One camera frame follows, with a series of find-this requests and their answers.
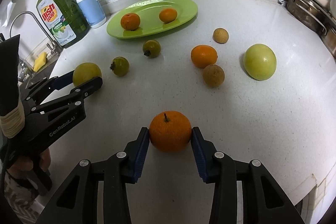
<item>human hand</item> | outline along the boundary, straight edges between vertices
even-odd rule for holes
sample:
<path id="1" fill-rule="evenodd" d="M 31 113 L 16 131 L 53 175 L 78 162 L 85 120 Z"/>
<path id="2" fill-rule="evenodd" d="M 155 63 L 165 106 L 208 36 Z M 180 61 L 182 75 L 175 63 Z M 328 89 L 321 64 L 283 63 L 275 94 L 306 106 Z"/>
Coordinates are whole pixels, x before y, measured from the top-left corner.
<path id="1" fill-rule="evenodd" d="M 46 172 L 50 166 L 51 158 L 49 148 L 40 154 L 40 168 Z M 16 162 L 7 169 L 8 173 L 15 179 L 25 179 L 25 172 L 33 169 L 33 161 L 26 156 L 20 156 Z"/>

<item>green tomato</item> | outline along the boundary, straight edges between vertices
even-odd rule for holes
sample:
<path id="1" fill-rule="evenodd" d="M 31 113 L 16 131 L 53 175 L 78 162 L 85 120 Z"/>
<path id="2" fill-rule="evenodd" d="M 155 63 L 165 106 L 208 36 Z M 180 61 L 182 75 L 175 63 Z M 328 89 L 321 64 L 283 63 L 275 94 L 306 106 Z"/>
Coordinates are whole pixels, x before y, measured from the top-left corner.
<path id="1" fill-rule="evenodd" d="M 157 57 L 161 52 L 161 46 L 156 40 L 148 40 L 142 46 L 143 54 L 147 57 Z"/>
<path id="2" fill-rule="evenodd" d="M 117 76 L 124 76 L 128 73 L 129 63 L 124 57 L 116 57 L 113 59 L 110 69 Z"/>
<path id="3" fill-rule="evenodd" d="M 101 76 L 101 70 L 95 63 L 83 63 L 76 67 L 73 71 L 72 82 L 75 86 L 79 86 L 92 78 Z"/>
<path id="4" fill-rule="evenodd" d="M 263 81 L 272 77 L 277 68 L 274 52 L 264 44 L 255 44 L 244 54 L 244 67 L 254 79 Z"/>

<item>kitchen faucet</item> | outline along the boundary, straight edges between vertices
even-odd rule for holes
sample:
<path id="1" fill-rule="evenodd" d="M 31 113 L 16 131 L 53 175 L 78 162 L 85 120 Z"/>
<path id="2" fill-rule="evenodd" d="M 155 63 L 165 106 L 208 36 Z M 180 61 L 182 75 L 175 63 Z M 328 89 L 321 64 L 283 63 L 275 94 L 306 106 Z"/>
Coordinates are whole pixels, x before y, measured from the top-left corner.
<path id="1" fill-rule="evenodd" d="M 11 23 L 10 27 L 9 27 L 9 38 L 12 37 L 11 32 L 12 32 L 12 27 L 14 25 L 14 22 L 16 21 L 16 19 L 18 17 L 20 17 L 21 15 L 24 14 L 29 14 L 31 15 L 34 20 L 36 21 L 37 25 L 41 28 L 41 30 L 45 33 L 45 35 L 49 38 L 49 40 L 51 41 L 51 45 L 49 45 L 49 43 L 47 43 L 47 47 L 50 49 L 50 53 L 51 55 L 55 55 L 55 54 L 61 54 L 62 52 L 62 48 L 60 47 L 60 45 L 57 43 L 57 41 L 55 41 L 55 39 L 43 28 L 42 24 L 38 21 L 37 17 L 30 11 L 24 11 L 22 13 L 19 13 L 14 19 L 13 22 Z M 32 76 L 33 75 L 33 68 L 32 66 L 24 59 L 21 59 L 19 57 L 19 66 L 21 67 L 21 73 L 18 76 L 18 81 L 19 82 L 24 82 L 25 78 L 27 75 Z"/>

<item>orange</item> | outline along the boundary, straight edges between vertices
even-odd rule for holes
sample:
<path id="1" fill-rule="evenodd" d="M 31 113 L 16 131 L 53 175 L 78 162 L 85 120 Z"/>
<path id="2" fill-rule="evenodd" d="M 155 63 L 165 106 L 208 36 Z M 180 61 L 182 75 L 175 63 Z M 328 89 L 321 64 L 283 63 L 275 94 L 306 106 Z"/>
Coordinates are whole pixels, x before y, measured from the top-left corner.
<path id="1" fill-rule="evenodd" d="M 208 45 L 198 45 L 191 51 L 191 61 L 201 69 L 216 63 L 217 57 L 216 50 Z"/>
<path id="2" fill-rule="evenodd" d="M 120 21 L 121 26 L 127 31 L 134 31 L 140 26 L 140 17 L 135 13 L 124 15 Z"/>
<path id="3" fill-rule="evenodd" d="M 160 20 L 164 23 L 172 22 L 176 19 L 176 17 L 177 17 L 177 12 L 173 8 L 163 9 L 159 14 Z"/>
<path id="4" fill-rule="evenodd" d="M 178 111 L 165 111 L 155 116 L 149 126 L 152 144 L 162 152 L 177 152 L 189 143 L 191 124 Z"/>

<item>green plate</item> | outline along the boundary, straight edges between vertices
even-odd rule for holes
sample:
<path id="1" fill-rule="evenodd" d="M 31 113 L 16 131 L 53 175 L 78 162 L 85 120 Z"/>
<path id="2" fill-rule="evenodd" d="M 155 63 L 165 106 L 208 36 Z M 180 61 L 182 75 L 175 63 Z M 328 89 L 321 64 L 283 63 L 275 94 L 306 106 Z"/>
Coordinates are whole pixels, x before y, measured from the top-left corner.
<path id="1" fill-rule="evenodd" d="M 163 23 L 159 19 L 162 9 L 174 8 L 177 18 L 170 23 Z M 197 5 L 192 0 L 144 0 L 135 3 L 117 13 L 107 25 L 107 33 L 116 38 L 136 38 L 168 31 L 176 28 L 197 14 Z M 139 15 L 141 23 L 135 31 L 126 31 L 120 25 L 121 18 L 128 13 Z"/>

